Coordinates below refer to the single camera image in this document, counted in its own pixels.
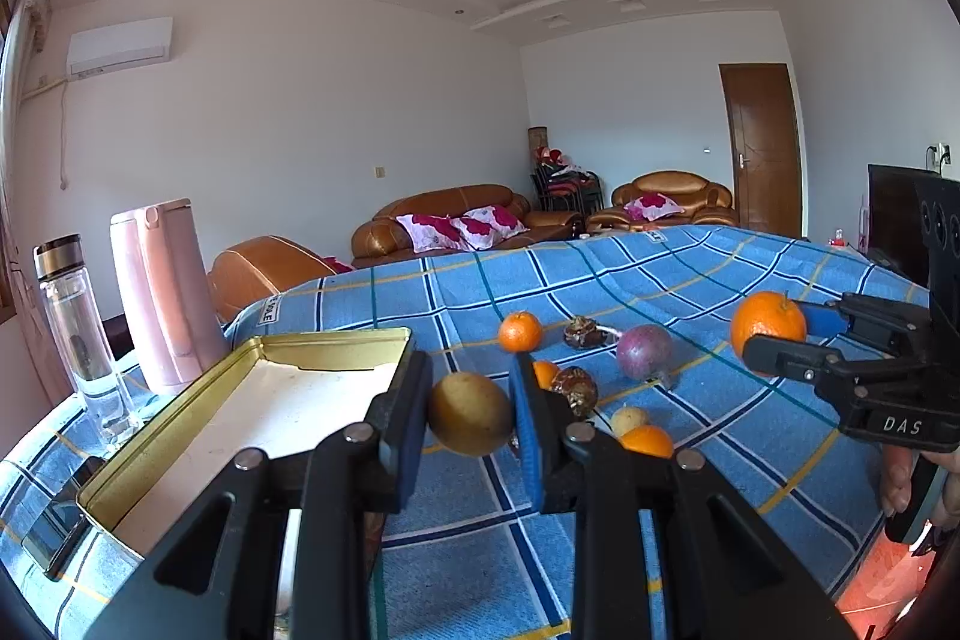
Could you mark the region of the right hand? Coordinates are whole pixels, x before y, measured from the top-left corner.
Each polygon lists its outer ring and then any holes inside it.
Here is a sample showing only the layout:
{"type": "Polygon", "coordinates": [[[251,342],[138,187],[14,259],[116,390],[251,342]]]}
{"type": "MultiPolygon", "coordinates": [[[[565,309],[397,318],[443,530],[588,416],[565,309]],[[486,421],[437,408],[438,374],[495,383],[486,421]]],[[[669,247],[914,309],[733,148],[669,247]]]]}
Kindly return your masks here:
{"type": "MultiPolygon", "coordinates": [[[[880,482],[880,507],[885,515],[893,516],[905,512],[911,500],[911,475],[913,474],[916,453],[907,448],[885,445],[884,468],[880,482]]],[[[921,452],[931,463],[946,468],[949,477],[944,482],[940,497],[931,513],[931,523],[935,528],[953,530],[958,526],[960,516],[960,466],[958,452],[932,453],[921,452]]]]}

